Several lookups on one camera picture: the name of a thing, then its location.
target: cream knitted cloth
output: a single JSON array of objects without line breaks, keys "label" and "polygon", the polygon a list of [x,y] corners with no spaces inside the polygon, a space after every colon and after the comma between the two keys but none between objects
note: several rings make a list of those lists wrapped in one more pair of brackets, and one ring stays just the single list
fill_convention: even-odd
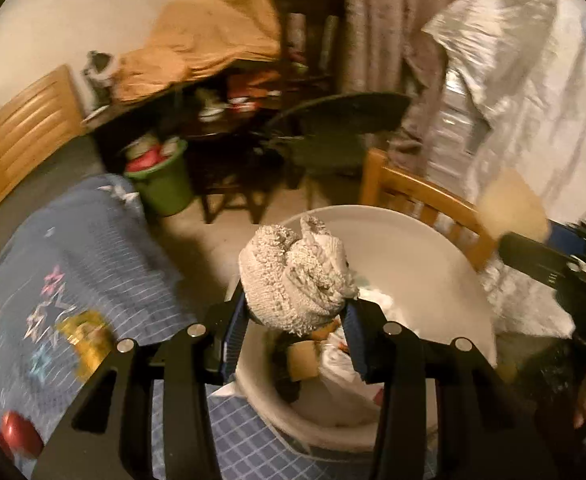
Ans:
[{"label": "cream knitted cloth", "polygon": [[255,318],[298,335],[330,323],[358,287],[344,245],[314,216],[302,236],[280,225],[260,227],[239,256],[240,279]]}]

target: beige wall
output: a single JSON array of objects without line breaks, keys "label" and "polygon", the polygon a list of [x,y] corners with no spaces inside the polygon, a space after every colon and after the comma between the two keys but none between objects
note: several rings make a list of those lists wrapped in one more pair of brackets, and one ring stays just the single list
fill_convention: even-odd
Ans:
[{"label": "beige wall", "polygon": [[0,9],[0,107],[62,63],[75,76],[89,50],[118,54],[142,46],[167,0],[6,0]]}]

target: brown curtain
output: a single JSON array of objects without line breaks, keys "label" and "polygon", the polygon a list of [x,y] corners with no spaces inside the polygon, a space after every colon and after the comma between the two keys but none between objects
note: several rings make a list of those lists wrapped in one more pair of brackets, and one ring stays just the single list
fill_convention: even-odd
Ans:
[{"label": "brown curtain", "polygon": [[415,104],[404,128],[425,139],[438,107],[445,55],[423,25],[453,0],[348,0],[344,91],[403,91]]}]

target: metal bolt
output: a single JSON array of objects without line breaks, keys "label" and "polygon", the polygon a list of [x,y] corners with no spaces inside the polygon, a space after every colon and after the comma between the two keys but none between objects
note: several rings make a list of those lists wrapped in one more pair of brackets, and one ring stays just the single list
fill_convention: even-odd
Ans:
[{"label": "metal bolt", "polygon": [[130,352],[135,346],[135,341],[133,339],[122,339],[118,341],[118,352],[122,352],[123,354],[126,352]]},{"label": "metal bolt", "polygon": [[200,323],[195,323],[186,329],[186,333],[191,337],[199,337],[207,333],[207,328]]},{"label": "metal bolt", "polygon": [[402,333],[402,325],[394,321],[389,321],[385,323],[383,330],[388,335],[398,335]]},{"label": "metal bolt", "polygon": [[473,349],[473,343],[471,343],[466,337],[460,337],[455,339],[455,348],[462,352],[470,352]]}]

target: green trash bin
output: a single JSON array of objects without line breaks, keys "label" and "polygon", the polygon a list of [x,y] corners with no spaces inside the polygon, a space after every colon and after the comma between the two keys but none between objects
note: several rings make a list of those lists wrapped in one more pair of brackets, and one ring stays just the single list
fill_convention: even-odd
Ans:
[{"label": "green trash bin", "polygon": [[160,216],[179,213],[193,200],[193,191],[184,162],[185,149],[186,141],[180,139],[175,153],[164,162],[148,170],[124,173],[140,192],[142,202]]}]

